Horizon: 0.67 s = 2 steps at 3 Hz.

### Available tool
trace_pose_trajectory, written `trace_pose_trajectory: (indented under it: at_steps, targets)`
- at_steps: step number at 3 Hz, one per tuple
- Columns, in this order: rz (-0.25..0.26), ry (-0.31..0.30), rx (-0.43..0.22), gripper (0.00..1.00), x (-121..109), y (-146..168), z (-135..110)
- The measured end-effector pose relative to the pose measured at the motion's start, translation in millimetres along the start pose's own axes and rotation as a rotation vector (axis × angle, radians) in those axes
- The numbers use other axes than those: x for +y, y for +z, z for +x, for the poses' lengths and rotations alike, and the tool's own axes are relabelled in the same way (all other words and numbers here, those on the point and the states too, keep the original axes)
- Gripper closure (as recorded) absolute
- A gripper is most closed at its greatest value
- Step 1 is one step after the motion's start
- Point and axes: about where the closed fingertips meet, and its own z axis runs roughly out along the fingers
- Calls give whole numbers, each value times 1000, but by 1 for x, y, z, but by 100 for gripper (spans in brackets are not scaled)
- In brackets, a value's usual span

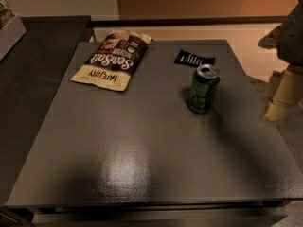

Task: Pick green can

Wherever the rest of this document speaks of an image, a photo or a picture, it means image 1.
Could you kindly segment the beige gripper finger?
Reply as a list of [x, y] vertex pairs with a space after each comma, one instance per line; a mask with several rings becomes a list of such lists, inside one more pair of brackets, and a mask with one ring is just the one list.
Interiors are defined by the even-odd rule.
[[265, 49], [277, 48], [277, 40], [280, 30], [281, 26], [275, 27], [271, 32], [258, 41], [258, 46]]
[[290, 64], [270, 77], [268, 96], [261, 117], [267, 121], [282, 121], [303, 98], [303, 67]]

